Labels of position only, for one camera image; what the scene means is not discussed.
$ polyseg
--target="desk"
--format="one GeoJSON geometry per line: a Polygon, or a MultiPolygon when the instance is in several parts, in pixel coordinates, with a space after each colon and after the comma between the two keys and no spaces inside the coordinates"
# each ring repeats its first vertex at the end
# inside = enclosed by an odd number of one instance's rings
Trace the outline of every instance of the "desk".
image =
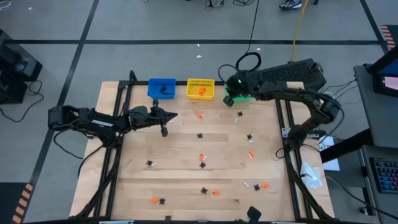
{"type": "MultiPolygon", "coordinates": [[[[118,85],[103,82],[97,111],[112,114],[118,85]]],[[[282,147],[275,101],[253,100],[228,108],[222,101],[223,86],[216,86],[211,101],[189,100],[185,92],[186,86],[177,85],[174,100],[159,101],[164,110],[178,113],[175,122],[167,125],[166,138],[158,126],[125,135],[111,218],[164,220],[171,215],[172,220],[245,220],[248,208],[254,206],[262,212],[261,220],[294,221],[285,163],[274,155],[282,147]],[[239,111],[243,116],[235,123],[239,111]],[[203,133],[203,138],[198,139],[197,133],[203,133]],[[252,144],[247,134],[252,134],[252,144]],[[249,150],[254,151],[254,159],[249,158],[249,150]],[[200,154],[207,156],[204,169],[199,167],[200,154]],[[148,167],[148,159],[157,164],[148,167]],[[269,188],[254,191],[253,186],[262,183],[268,183],[269,188]],[[220,195],[203,195],[202,187],[209,192],[219,190],[220,195]],[[152,197],[165,198],[165,205],[151,203],[152,197]]],[[[130,108],[140,105],[152,105],[146,85],[132,88],[130,108]]],[[[292,110],[296,123],[310,116],[301,103],[292,103],[292,110]]],[[[85,156],[100,144],[98,139],[88,140],[85,156]]],[[[317,143],[306,140],[306,144],[317,143]]],[[[80,212],[97,190],[104,154],[105,150],[98,152],[83,166],[70,215],[80,212]]],[[[304,162],[320,169],[323,186],[311,193],[334,216],[319,153],[304,146],[301,154],[304,162]]],[[[297,191],[304,217],[302,197],[297,191]]],[[[108,192],[103,196],[104,204],[108,192]]]]}
{"type": "Polygon", "coordinates": [[[364,145],[398,148],[398,98],[377,94],[373,90],[372,76],[364,66],[355,66],[354,73],[369,123],[364,130],[321,152],[323,162],[360,149],[364,145]]]}

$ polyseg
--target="table leg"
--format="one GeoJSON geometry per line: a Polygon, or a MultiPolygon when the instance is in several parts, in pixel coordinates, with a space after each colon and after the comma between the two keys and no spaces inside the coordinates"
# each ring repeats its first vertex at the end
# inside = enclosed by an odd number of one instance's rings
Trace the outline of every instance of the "table leg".
{"type": "Polygon", "coordinates": [[[369,145],[369,146],[374,145],[370,129],[361,131],[360,133],[323,150],[320,153],[322,163],[329,162],[333,159],[339,158],[344,154],[356,151],[360,149],[363,145],[369,145]]]}

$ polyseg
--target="keyboard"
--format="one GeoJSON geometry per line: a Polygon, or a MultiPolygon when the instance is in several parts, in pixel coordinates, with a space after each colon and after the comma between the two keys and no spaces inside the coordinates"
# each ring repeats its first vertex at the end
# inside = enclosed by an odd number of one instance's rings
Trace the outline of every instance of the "keyboard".
{"type": "Polygon", "coordinates": [[[312,83],[317,80],[315,72],[306,63],[297,63],[282,68],[270,69],[261,73],[261,76],[269,82],[303,82],[312,83]]]}
{"type": "Polygon", "coordinates": [[[380,193],[398,194],[398,161],[370,158],[377,189],[380,193]]]}

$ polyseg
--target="yellow bin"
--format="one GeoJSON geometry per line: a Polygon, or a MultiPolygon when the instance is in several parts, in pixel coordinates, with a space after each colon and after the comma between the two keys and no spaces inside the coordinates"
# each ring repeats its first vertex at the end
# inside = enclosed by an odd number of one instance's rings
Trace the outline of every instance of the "yellow bin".
{"type": "Polygon", "coordinates": [[[189,78],[187,83],[187,97],[194,100],[211,100],[214,97],[215,81],[210,79],[189,78]],[[200,88],[205,87],[206,91],[201,96],[200,88]]]}

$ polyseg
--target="computer monitor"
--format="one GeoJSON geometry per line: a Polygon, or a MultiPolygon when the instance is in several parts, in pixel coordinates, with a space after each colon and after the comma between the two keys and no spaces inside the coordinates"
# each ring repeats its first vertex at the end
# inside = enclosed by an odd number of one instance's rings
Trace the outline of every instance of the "computer monitor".
{"type": "Polygon", "coordinates": [[[373,88],[376,93],[398,97],[398,47],[394,47],[366,68],[373,76],[373,88]]]}

